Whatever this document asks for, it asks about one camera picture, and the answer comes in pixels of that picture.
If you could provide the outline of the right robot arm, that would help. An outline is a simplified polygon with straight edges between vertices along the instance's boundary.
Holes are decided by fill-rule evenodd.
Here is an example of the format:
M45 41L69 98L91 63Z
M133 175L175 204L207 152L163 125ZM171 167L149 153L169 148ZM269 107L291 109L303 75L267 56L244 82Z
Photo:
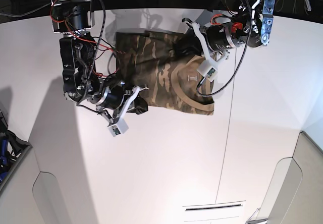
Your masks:
M93 37L93 0L51 0L53 30L61 33L63 91L67 99L105 118L110 128L125 124L125 114L163 107L211 115L214 101L196 91L204 57L184 49L183 33L145 30L117 32L115 45Z

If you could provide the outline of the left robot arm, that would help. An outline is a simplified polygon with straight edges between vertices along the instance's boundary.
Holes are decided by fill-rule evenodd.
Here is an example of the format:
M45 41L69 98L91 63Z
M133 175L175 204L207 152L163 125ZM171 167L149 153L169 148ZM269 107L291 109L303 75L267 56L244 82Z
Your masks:
M235 12L214 14L210 22L196 20L207 51L215 61L243 45L251 48L268 45L276 0L240 0Z

